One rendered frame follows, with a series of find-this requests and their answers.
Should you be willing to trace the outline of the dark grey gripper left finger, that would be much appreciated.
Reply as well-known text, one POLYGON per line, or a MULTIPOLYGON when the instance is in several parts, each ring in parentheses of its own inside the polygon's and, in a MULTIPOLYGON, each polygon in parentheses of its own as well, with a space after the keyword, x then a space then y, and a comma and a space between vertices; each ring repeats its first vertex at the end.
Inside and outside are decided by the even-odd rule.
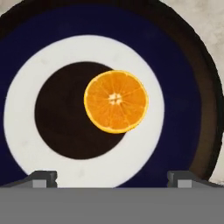
POLYGON ((56 171, 34 171, 26 178, 4 185, 3 188, 57 188, 57 177, 56 171))

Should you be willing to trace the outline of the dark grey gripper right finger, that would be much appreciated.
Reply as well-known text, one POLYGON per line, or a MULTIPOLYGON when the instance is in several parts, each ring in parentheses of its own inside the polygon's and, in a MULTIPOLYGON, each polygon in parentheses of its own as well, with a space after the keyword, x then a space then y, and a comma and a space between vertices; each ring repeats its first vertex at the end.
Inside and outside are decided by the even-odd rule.
POLYGON ((221 185, 203 180, 190 171, 168 171, 168 187, 172 188, 221 188, 221 185))

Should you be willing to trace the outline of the blue white black ringed bowl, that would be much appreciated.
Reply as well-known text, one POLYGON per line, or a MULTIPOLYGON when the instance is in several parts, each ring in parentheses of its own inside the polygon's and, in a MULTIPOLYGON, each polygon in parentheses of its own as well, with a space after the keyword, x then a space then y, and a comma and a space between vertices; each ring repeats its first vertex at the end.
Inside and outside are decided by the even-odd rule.
POLYGON ((211 56, 159 0, 23 0, 0 16, 0 186, 50 171, 61 187, 164 187, 170 171, 208 178, 224 101, 211 56), (88 83, 134 74, 149 96, 133 130, 88 119, 88 83))

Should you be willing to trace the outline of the halved orange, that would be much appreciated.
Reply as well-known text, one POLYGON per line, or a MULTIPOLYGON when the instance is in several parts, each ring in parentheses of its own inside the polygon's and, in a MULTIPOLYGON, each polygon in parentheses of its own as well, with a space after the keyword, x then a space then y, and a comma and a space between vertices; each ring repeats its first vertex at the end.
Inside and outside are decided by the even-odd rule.
POLYGON ((83 102, 89 120, 98 129, 121 134, 133 130, 144 119, 149 96, 135 75, 110 70, 87 84, 83 102))

